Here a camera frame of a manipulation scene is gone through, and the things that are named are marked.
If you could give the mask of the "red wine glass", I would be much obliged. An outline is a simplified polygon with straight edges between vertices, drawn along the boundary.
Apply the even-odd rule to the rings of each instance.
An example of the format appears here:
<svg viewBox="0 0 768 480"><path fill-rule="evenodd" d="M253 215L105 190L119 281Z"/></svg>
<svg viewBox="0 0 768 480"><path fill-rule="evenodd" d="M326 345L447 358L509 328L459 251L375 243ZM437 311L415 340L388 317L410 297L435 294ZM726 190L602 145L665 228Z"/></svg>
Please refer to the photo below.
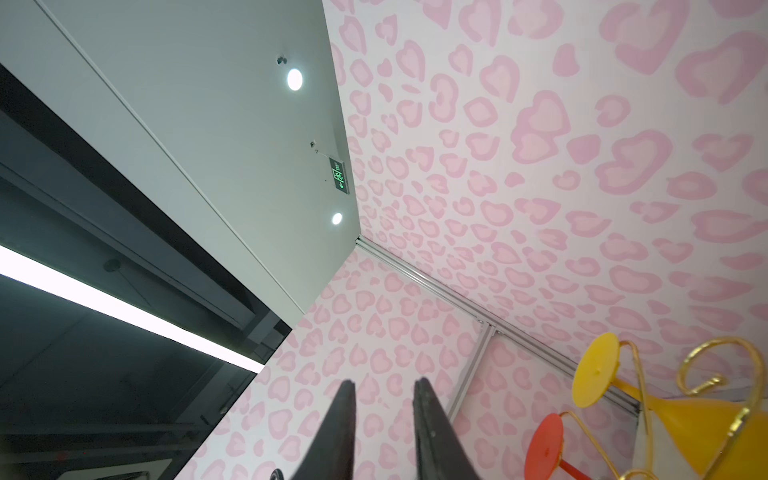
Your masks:
<svg viewBox="0 0 768 480"><path fill-rule="evenodd" d="M560 414L549 414L539 424L529 444L525 465L525 480L550 480L560 469L572 479L590 477L563 459L565 428Z"/></svg>

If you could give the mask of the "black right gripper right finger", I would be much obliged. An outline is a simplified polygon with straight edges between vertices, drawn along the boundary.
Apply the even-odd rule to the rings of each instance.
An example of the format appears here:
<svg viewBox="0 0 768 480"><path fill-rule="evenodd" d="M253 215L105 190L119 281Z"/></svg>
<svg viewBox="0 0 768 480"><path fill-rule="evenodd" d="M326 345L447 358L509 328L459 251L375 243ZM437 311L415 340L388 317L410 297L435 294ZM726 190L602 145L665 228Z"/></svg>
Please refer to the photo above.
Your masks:
<svg viewBox="0 0 768 480"><path fill-rule="evenodd" d="M417 478L478 480L459 439L427 378L414 385Z"/></svg>

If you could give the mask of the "aluminium frame post back left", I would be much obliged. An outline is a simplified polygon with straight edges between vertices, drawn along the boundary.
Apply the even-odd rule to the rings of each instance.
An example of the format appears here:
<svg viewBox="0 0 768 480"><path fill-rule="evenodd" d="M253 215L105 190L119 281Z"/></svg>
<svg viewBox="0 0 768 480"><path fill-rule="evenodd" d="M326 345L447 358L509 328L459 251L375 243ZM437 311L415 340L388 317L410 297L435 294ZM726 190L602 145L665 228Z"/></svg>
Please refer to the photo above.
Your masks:
<svg viewBox="0 0 768 480"><path fill-rule="evenodd" d="M465 297L457 294L450 288L437 280L434 280L432 277L421 272L416 267L395 256L373 241L360 236L356 240L356 246L415 282L421 288L430 291L440 300L469 315L474 321L481 325L481 328L483 323L491 324L497 329L494 335L501 335L506 339L511 340L518 347L526 350L529 354L569 378L572 378L575 374L576 363L573 360L525 334L519 328L508 324L495 314L479 307L474 302L467 300Z"/></svg>

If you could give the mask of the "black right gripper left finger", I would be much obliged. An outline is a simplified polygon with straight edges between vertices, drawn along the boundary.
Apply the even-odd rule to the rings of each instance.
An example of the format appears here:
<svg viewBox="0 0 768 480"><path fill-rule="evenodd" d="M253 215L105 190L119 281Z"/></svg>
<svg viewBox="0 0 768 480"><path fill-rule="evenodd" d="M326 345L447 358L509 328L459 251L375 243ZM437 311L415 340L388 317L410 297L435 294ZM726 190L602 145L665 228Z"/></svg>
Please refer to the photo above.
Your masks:
<svg viewBox="0 0 768 480"><path fill-rule="evenodd" d="M344 380L293 479L353 478L356 413L355 384Z"/></svg>

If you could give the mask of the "green exit sign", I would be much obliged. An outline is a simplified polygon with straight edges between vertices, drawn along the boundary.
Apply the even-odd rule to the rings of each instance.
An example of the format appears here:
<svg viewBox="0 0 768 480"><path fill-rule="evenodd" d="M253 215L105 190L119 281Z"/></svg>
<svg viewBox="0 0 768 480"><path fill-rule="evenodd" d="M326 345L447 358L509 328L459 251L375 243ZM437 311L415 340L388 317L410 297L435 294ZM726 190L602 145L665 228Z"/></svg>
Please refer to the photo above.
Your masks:
<svg viewBox="0 0 768 480"><path fill-rule="evenodd" d="M347 180L344 163L334 158L329 158L329 164L335 188L345 194L349 194L349 183Z"/></svg>

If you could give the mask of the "round ceiling spotlight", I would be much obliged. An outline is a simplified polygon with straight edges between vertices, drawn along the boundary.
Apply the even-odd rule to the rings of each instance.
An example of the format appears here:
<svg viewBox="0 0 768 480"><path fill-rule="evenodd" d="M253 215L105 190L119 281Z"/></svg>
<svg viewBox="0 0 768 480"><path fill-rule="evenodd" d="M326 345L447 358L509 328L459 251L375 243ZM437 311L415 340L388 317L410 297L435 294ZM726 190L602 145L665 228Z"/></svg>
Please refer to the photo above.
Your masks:
<svg viewBox="0 0 768 480"><path fill-rule="evenodd" d="M304 83L302 72L296 68L290 69L286 76L286 82L291 91L299 91Z"/></svg>

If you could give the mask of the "ceiling light strip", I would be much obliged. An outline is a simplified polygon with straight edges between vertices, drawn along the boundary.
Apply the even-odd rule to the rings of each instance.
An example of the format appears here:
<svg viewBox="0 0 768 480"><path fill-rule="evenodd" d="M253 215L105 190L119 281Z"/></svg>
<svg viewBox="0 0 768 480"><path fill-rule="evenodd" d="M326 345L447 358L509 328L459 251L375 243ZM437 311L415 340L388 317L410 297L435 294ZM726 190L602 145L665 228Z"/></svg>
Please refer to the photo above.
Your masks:
<svg viewBox="0 0 768 480"><path fill-rule="evenodd" d="M264 364L256 360L186 331L4 246L1 247L1 275L254 374L261 373L265 368Z"/></svg>

